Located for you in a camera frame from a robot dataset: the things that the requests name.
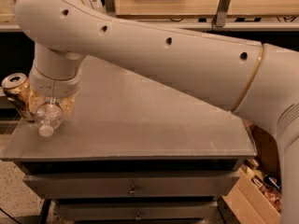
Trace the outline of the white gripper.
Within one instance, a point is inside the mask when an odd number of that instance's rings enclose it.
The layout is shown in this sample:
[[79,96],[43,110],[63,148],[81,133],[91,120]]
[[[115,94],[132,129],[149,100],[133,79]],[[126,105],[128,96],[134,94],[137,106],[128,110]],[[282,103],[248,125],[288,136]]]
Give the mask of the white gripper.
[[37,109],[43,105],[47,97],[59,99],[59,106],[64,112],[64,117],[68,118],[73,110],[76,93],[81,85],[81,75],[79,72],[76,76],[67,80],[58,80],[42,75],[35,67],[29,74],[30,91],[28,107],[31,114],[35,114]]

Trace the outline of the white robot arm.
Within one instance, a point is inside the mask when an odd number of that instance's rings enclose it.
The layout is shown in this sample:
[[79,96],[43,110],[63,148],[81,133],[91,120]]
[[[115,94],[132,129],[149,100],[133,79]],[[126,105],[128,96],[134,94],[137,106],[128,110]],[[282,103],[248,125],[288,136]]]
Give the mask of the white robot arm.
[[247,119],[277,142],[280,224],[299,223],[299,53],[244,39],[108,16],[100,0],[17,0],[15,19],[36,43],[36,91],[77,92],[88,55]]

